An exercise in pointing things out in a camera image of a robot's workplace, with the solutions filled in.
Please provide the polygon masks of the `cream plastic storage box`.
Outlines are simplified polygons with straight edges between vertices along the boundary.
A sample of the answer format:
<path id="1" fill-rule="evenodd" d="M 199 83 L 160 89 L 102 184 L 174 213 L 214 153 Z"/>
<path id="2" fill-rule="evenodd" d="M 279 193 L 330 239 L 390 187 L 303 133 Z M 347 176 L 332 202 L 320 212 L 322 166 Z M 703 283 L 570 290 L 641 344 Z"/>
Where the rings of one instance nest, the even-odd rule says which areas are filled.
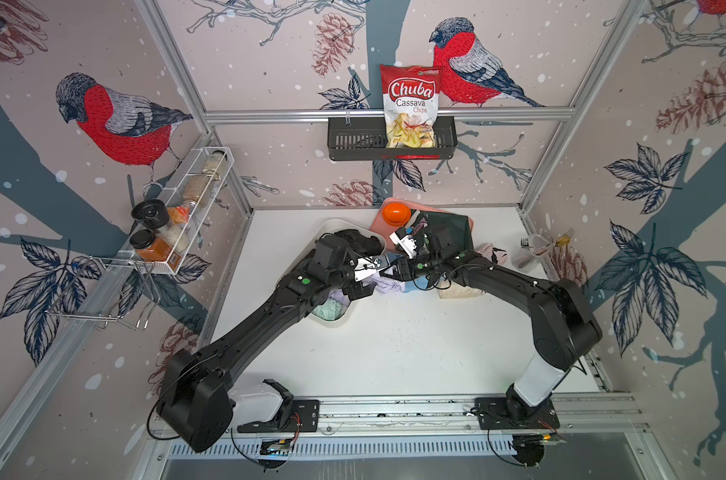
<path id="1" fill-rule="evenodd" d="M 383 236 L 365 229 L 359 225 L 351 223 L 349 221 L 332 218 L 327 220 L 314 235 L 314 239 L 309 242 L 305 248 L 304 255 L 309 253 L 315 248 L 317 241 L 325 234 L 333 234 L 343 230 L 355 230 L 363 237 L 375 238 L 379 246 L 374 248 L 376 255 L 381 255 L 385 252 L 386 241 Z M 340 289 L 334 290 L 329 294 L 329 298 L 326 302 L 316 307 L 309 315 L 311 319 L 324 324 L 328 327 L 341 326 L 348 317 L 348 311 L 351 308 L 351 300 L 343 294 Z"/>

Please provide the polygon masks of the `lilac umbrella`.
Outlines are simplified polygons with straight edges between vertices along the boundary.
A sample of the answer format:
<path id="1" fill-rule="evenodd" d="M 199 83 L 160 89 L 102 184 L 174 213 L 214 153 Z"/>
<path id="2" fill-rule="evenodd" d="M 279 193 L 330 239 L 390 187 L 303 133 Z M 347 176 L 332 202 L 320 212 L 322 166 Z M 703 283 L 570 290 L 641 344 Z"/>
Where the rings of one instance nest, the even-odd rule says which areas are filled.
<path id="1" fill-rule="evenodd" d="M 351 303 L 350 298 L 347 295 L 345 295 L 341 289 L 333 290 L 329 294 L 329 298 L 333 299 L 334 301 L 336 301 L 340 304 L 343 304 L 345 306 L 349 306 Z"/>
<path id="2" fill-rule="evenodd" d="M 383 295 L 407 292 L 407 286 L 404 282 L 383 277 L 379 273 L 374 274 L 370 280 L 374 283 L 375 290 Z"/>

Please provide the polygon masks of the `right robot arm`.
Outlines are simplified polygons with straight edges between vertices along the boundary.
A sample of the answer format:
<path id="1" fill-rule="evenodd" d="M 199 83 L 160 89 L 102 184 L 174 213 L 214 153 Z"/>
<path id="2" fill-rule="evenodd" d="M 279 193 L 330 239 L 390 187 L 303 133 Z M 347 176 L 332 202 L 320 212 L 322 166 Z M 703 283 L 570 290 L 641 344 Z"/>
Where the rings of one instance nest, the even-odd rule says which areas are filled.
<path id="1" fill-rule="evenodd" d="M 462 248 L 445 225 L 415 235 L 401 227 L 390 240 L 405 255 L 394 261 L 388 278 L 443 277 L 495 296 L 529 317 L 535 354 L 505 400 L 506 416 L 517 424 L 538 415 L 578 360 L 603 338 L 586 296 L 570 280 L 538 279 L 498 265 Z"/>

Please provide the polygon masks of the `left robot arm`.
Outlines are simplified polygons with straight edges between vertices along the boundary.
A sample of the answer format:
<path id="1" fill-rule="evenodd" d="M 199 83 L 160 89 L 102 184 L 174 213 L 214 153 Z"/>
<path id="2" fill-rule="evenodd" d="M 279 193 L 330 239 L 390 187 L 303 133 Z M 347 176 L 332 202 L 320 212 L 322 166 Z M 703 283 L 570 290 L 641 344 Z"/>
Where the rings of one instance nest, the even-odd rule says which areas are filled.
<path id="1" fill-rule="evenodd" d="M 233 420 L 237 402 L 229 391 L 246 368 L 332 291 L 346 289 L 355 299 L 372 295 L 355 278 L 363 271 L 358 262 L 384 249 L 383 240 L 355 229 L 321 235 L 245 320 L 197 352 L 182 350 L 168 360 L 154 410 L 193 451 L 212 447 Z"/>

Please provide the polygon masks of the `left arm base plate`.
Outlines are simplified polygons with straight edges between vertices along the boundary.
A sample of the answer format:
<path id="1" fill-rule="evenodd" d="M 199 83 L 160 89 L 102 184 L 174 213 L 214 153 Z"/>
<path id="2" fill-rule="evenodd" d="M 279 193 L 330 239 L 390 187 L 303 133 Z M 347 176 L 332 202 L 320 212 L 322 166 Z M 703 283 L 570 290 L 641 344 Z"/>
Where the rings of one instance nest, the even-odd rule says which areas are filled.
<path id="1" fill-rule="evenodd" d="M 319 415 L 320 401 L 317 399 L 286 400 L 271 420 L 239 425 L 237 432 L 241 434 L 316 432 Z"/>

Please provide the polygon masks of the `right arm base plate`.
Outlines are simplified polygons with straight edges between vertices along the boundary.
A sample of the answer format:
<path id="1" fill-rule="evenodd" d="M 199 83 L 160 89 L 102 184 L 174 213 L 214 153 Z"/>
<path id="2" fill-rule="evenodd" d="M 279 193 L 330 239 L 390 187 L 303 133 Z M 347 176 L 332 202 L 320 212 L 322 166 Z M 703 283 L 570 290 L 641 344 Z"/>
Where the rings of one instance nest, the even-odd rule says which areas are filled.
<path id="1" fill-rule="evenodd" d="M 536 430 L 555 431 L 561 427 L 551 398 L 537 407 L 524 401 L 502 396 L 475 399 L 470 413 L 478 418 L 482 430 Z"/>

